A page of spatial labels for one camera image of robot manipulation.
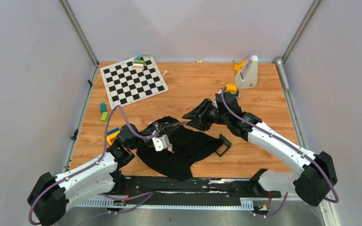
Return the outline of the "black printed t-shirt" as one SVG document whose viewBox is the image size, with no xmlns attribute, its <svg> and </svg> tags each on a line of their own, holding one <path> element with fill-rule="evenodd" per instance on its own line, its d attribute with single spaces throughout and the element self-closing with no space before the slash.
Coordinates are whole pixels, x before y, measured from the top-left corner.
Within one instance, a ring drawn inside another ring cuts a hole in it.
<svg viewBox="0 0 362 226">
<path fill-rule="evenodd" d="M 193 131 L 180 126 L 169 137 L 173 152 L 162 150 L 157 152 L 154 147 L 137 149 L 137 156 L 151 169 L 169 178 L 185 181 L 193 178 L 190 166 L 201 161 L 222 145 L 223 141 L 203 132 Z"/>
</svg>

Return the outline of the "black square frame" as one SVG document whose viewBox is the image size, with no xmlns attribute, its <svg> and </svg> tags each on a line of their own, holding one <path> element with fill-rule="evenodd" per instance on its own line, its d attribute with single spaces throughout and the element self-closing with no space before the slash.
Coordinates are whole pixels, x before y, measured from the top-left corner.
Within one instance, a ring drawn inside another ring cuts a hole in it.
<svg viewBox="0 0 362 226">
<path fill-rule="evenodd" d="M 219 157 L 222 157 L 232 147 L 232 142 L 228 140 L 223 134 L 219 134 L 219 139 L 222 141 L 222 145 L 215 151 L 215 153 Z"/>
</svg>

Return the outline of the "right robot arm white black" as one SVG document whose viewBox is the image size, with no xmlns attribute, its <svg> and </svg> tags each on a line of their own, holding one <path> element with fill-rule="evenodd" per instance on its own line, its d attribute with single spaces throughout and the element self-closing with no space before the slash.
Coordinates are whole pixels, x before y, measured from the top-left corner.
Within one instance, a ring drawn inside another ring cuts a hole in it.
<svg viewBox="0 0 362 226">
<path fill-rule="evenodd" d="M 334 188 L 337 175 L 332 157 L 324 151 L 315 153 L 291 142 L 256 115 L 242 111 L 230 92 L 220 91 L 214 100 L 204 99 L 182 118 L 188 121 L 188 126 L 200 131 L 209 130 L 213 124 L 225 125 L 236 137 L 263 148 L 289 166 L 291 172 L 260 169 L 251 178 L 250 190 L 255 196 L 272 191 L 293 193 L 312 206 L 318 206 L 323 200 L 339 201 Z"/>
</svg>

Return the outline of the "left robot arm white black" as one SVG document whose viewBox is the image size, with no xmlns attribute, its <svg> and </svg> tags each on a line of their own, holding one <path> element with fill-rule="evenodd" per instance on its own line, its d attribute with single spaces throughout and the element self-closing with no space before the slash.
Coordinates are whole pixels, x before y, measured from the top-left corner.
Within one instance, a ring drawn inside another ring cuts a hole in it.
<svg viewBox="0 0 362 226">
<path fill-rule="evenodd" d="M 55 176 L 42 174 L 27 198 L 30 223 L 50 226 L 72 207 L 95 195 L 110 191 L 121 194 L 126 183 L 120 168 L 135 157 L 131 150 L 150 146 L 157 151 L 170 151 L 173 147 L 169 137 L 182 125 L 183 122 L 155 122 L 140 132 L 133 124 L 123 125 L 114 133 L 112 144 L 95 159 Z"/>
</svg>

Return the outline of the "toy car with yellow block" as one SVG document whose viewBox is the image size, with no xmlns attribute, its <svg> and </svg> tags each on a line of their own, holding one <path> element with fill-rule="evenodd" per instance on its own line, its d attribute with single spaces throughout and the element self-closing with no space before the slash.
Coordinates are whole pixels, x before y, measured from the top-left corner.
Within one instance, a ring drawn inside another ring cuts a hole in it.
<svg viewBox="0 0 362 226">
<path fill-rule="evenodd" d="M 230 94 L 232 94 L 234 97 L 237 98 L 240 97 L 239 90 L 237 89 L 236 85 L 227 84 L 225 87 L 226 89 L 224 90 L 224 92 L 229 92 Z"/>
</svg>

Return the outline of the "yellow triangular plastic tool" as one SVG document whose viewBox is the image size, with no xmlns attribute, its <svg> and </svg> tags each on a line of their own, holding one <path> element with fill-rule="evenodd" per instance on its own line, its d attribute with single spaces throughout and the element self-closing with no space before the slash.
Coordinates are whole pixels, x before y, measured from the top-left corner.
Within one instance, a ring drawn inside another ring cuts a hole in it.
<svg viewBox="0 0 362 226">
<path fill-rule="evenodd" d="M 108 142 L 109 145 L 112 145 L 115 142 L 119 132 L 120 131 L 116 131 L 116 132 L 114 132 L 114 133 L 107 136 L 107 142 Z"/>
</svg>

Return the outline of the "black white chessboard mat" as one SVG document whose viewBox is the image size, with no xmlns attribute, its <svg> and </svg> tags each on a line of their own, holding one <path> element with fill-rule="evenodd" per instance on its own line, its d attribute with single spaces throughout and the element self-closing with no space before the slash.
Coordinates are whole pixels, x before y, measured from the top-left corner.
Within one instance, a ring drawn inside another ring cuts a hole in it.
<svg viewBox="0 0 362 226">
<path fill-rule="evenodd" d="M 111 109 L 122 107 L 169 90 L 159 68 L 150 54 L 139 55 L 142 70 L 133 66 L 135 58 L 100 68 L 100 73 Z"/>
</svg>

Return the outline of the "white angled plastic stand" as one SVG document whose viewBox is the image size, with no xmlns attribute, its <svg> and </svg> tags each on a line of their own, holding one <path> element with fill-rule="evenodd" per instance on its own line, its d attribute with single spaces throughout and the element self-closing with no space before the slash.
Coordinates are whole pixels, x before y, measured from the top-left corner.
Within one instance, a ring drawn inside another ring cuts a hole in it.
<svg viewBox="0 0 362 226">
<path fill-rule="evenodd" d="M 258 57 L 252 55 L 246 64 L 235 75 L 235 85 L 238 89 L 255 88 L 258 82 Z"/>
</svg>

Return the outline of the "green toy block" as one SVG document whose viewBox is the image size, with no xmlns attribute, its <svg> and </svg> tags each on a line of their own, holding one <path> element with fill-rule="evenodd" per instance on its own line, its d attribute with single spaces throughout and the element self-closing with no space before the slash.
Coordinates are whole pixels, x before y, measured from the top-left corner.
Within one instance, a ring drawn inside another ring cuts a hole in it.
<svg viewBox="0 0 362 226">
<path fill-rule="evenodd" d="M 108 117 L 109 117 L 109 113 L 106 112 L 106 111 L 104 111 L 104 112 L 102 113 L 102 115 L 101 115 L 100 120 L 103 121 L 103 122 L 107 122 Z"/>
</svg>

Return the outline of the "orange plastic piece behind stand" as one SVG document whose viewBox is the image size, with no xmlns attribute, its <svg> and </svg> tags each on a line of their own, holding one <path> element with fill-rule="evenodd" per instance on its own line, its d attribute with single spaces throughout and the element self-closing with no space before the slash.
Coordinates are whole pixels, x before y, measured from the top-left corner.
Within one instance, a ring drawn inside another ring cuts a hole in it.
<svg viewBox="0 0 362 226">
<path fill-rule="evenodd" d="M 240 69 L 244 67 L 244 65 L 246 64 L 246 62 L 247 62 L 247 59 L 244 59 L 244 60 L 236 63 L 236 64 L 233 66 L 233 70 L 236 71 L 236 72 L 240 71 Z"/>
</svg>

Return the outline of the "teal toy block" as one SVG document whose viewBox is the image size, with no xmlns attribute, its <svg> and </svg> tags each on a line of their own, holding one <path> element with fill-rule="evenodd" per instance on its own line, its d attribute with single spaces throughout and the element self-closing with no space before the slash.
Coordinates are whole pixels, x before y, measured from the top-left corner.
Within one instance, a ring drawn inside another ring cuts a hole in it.
<svg viewBox="0 0 362 226">
<path fill-rule="evenodd" d="M 107 106 L 106 106 L 106 104 L 105 104 L 105 103 L 100 103 L 99 109 L 100 109 L 100 112 L 101 112 L 101 113 L 106 112 L 106 111 L 107 111 Z"/>
</svg>

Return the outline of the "stacked coloured toy blocks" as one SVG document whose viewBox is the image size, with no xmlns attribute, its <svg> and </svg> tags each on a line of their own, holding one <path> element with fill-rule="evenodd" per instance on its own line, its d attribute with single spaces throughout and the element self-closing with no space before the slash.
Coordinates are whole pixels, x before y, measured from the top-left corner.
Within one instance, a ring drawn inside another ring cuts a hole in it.
<svg viewBox="0 0 362 226">
<path fill-rule="evenodd" d="M 137 56 L 134 58 L 132 66 L 135 70 L 143 70 L 145 68 L 145 60 L 143 57 Z"/>
</svg>

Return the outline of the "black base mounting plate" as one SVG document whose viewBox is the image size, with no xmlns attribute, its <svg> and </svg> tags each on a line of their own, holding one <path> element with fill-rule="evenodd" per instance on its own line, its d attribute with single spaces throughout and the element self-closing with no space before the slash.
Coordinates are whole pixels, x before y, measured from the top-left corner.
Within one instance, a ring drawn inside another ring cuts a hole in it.
<svg viewBox="0 0 362 226">
<path fill-rule="evenodd" d="M 238 206 L 241 198 L 280 198 L 279 191 L 267 192 L 248 178 L 192 178 L 177 181 L 167 177 L 126 177 L 108 195 L 133 197 L 153 192 L 146 205 Z"/>
</svg>

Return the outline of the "aluminium rail frame front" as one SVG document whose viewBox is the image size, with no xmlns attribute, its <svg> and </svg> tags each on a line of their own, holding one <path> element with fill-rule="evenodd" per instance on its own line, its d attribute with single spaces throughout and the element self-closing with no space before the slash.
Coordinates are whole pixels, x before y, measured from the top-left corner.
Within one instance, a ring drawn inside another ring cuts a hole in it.
<svg viewBox="0 0 362 226">
<path fill-rule="evenodd" d="M 252 178 L 191 178 L 124 176 L 111 173 L 45 173 L 27 198 L 30 212 L 43 226 L 58 222 L 72 207 L 104 206 L 120 212 L 133 208 L 243 209 L 268 215 L 269 207 L 256 207 L 253 198 L 280 198 L 296 194 L 318 206 L 335 191 L 334 173 L 309 170 L 301 175 L 259 170 Z"/>
</svg>

